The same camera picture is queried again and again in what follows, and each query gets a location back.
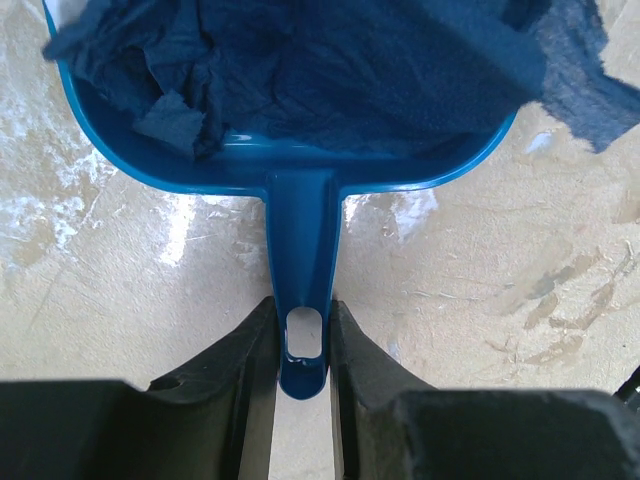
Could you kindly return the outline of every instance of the blue dustpan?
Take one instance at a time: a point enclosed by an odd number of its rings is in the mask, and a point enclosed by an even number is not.
[[[55,27],[47,15],[49,29]],[[190,164],[128,122],[92,87],[59,65],[62,85],[78,123],[111,163],[152,187],[176,193],[242,195],[267,206],[267,245],[281,331],[280,385],[306,399],[322,390],[328,368],[328,317],[342,221],[348,195],[432,188],[468,172],[504,138],[513,117],[493,134],[470,135],[437,162],[389,155],[335,154],[295,142],[230,136],[213,161]],[[287,349],[289,312],[317,310],[323,319],[322,353],[298,358]]]

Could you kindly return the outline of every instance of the concrete floor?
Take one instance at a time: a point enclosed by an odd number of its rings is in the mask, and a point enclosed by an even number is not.
[[[640,0],[603,0],[640,85]],[[80,132],[37,0],[0,0],[0,377],[145,388],[270,293],[257,200],[117,172]],[[613,391],[640,363],[640,128],[592,155],[539,107],[434,191],[349,198],[336,278],[362,328],[438,387]],[[333,477],[329,397],[278,396],[271,478]]]

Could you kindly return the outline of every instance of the floor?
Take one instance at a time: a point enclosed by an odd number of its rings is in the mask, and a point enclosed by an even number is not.
[[[602,0],[640,85],[640,0]],[[166,194],[80,132],[37,0],[0,0],[0,377],[141,388],[270,293],[264,208]],[[588,153],[536,105],[433,191],[350,197],[336,292],[438,387],[613,391],[640,363],[640,127]],[[278,396],[271,478],[333,477],[329,397]]]

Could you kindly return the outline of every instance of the blue paper towel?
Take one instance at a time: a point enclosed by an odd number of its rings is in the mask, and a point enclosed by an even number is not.
[[[44,49],[211,158],[229,129],[420,156],[539,100],[601,151],[640,122],[594,0],[89,0]]]

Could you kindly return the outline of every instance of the dustpan handle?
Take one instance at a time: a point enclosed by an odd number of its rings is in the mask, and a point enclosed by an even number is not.
[[[324,387],[328,321],[342,220],[341,198],[331,172],[283,171],[269,177],[267,245],[280,322],[280,385],[300,400]],[[287,344],[287,315],[297,307],[322,317],[322,353],[295,357]]]

